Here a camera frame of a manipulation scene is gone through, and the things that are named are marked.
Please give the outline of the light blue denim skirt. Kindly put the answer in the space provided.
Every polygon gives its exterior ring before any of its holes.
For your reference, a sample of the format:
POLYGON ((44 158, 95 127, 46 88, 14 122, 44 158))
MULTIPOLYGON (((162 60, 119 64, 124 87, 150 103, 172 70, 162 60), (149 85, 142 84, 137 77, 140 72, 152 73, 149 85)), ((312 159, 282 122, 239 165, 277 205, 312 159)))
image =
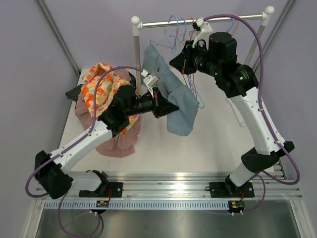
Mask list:
POLYGON ((167 131, 178 136, 188 136, 198 113, 198 100, 190 89, 171 71, 163 56, 152 45, 144 50, 142 68, 159 78, 158 88, 169 102, 179 110, 167 115, 167 131))

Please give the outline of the pink pleated skirt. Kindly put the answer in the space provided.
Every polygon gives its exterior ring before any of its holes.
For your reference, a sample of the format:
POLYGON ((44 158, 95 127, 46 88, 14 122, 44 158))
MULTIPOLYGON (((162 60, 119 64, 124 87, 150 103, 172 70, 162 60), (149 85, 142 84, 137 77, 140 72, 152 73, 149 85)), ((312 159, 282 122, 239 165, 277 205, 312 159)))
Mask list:
MULTIPOLYGON (((135 77, 131 75, 131 83, 135 85, 135 77)), ((104 156, 123 158, 135 152, 134 145, 138 140, 141 130, 141 117, 129 117, 130 124, 122 133, 116 135, 109 141, 106 141, 96 147, 96 151, 104 156)))

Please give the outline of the orange floral skirt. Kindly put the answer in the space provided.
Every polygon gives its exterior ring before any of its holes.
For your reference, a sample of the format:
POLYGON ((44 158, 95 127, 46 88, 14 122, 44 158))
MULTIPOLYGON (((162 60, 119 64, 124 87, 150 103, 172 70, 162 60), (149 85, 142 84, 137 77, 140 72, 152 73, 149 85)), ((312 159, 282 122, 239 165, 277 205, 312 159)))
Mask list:
POLYGON ((120 86, 132 84, 127 69, 114 70, 101 79, 110 69, 111 65, 99 62, 82 77, 84 84, 77 100, 75 115, 85 130, 92 125, 94 112, 100 116, 108 108, 120 86))

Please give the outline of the dark grey dotted skirt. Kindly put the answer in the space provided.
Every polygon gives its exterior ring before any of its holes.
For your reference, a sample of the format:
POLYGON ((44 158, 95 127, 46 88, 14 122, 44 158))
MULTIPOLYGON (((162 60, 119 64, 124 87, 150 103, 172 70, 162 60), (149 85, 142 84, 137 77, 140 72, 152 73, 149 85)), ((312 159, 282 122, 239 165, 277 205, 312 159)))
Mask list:
POLYGON ((79 94, 81 93, 82 86, 83 86, 82 84, 79 84, 76 87, 74 87, 73 89, 67 91, 65 93, 66 98, 68 100, 72 100, 74 102, 77 102, 79 94))

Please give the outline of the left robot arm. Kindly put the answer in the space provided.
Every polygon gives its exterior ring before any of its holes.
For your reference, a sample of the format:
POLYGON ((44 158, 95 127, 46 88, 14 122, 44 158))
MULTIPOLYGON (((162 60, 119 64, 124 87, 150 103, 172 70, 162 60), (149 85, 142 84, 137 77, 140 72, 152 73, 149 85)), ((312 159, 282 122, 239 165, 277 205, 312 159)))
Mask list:
POLYGON ((147 92, 139 98, 133 86, 120 86, 108 108, 91 127, 64 147, 36 155, 34 177, 52 199, 61 198, 70 191, 77 191, 82 197, 108 196, 105 172, 75 172, 72 168, 96 147, 123 132, 130 124, 130 116, 151 112, 160 118, 178 109, 157 87, 153 93, 147 92))

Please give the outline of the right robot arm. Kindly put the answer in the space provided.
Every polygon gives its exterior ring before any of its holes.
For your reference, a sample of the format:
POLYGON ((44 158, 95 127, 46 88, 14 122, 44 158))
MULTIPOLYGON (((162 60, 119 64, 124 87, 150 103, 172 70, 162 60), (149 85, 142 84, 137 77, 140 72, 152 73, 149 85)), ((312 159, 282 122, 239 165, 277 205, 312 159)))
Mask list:
POLYGON ((259 82, 248 65, 238 62, 236 48, 237 42, 229 33, 216 32, 209 36, 207 44, 204 40, 187 40, 181 53, 169 62, 181 74, 199 71, 213 77, 240 112, 252 136, 254 147, 241 156, 241 164, 225 179, 224 190, 229 196, 237 196, 254 175, 295 148, 293 142, 277 134, 270 116, 263 115, 259 82))

